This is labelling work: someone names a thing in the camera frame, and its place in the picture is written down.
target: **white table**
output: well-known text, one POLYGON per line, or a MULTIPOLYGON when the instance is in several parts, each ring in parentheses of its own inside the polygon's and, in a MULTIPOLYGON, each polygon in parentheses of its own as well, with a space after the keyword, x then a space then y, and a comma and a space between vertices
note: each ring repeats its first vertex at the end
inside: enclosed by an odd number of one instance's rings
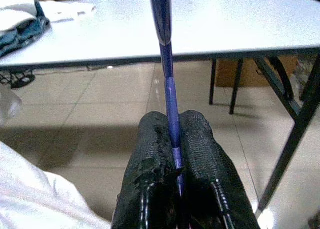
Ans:
MULTIPOLYGON (((150 0, 88 2, 95 4, 94 14, 52 23, 39 41, 0 58, 0 70, 160 60, 150 0)), ((268 66, 263 62, 265 56, 320 54, 319 12, 320 3, 315 0, 172 0, 174 59, 254 57, 265 68, 268 66)), ((300 108, 294 111, 295 126, 262 197, 261 210, 269 203, 319 105, 320 57, 317 62, 308 86, 311 99, 301 111, 300 108)), ((268 77, 273 80, 270 84, 280 98, 283 88, 270 71, 268 77)), ((286 103, 288 110, 292 105, 286 103)))

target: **metal table leg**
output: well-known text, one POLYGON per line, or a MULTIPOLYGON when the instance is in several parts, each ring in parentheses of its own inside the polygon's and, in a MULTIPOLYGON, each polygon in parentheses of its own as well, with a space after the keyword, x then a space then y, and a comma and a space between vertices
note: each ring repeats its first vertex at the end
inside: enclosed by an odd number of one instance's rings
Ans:
POLYGON ((235 81, 234 81, 234 86, 233 86, 232 100, 231 100, 229 114, 233 114, 234 111, 235 111, 238 87, 239 87, 239 83, 240 83, 243 64, 244 64, 244 59, 243 58, 239 59, 238 60, 238 66, 236 68, 235 81))
POLYGON ((209 105, 213 105, 213 104, 214 104, 216 68, 217 68, 217 60, 216 60, 216 59, 213 59, 213 60, 212 60, 212 69, 211 69, 211 83, 210 83, 209 105))
POLYGON ((295 120, 295 125, 289 139, 282 151, 281 157, 272 173, 270 181, 262 195, 258 209, 262 212, 268 206, 272 196, 277 189, 284 172, 290 163, 304 133, 313 118, 320 103, 320 55, 317 57, 312 69, 313 77, 308 80, 308 93, 299 115, 295 120))

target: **blue rod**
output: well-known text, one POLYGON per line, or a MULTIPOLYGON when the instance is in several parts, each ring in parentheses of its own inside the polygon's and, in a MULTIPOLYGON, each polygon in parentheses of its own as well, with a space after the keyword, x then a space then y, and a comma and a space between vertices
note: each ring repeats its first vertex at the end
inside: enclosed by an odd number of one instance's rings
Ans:
MULTIPOLYGON (((151 0, 156 33, 160 43, 161 62, 165 82, 166 114, 168 117, 169 135, 175 167, 182 168, 182 154, 180 149, 180 123, 176 84, 174 79, 173 55, 171 44, 171 0, 151 0)), ((184 191, 183 176, 177 179, 180 196, 184 191)))

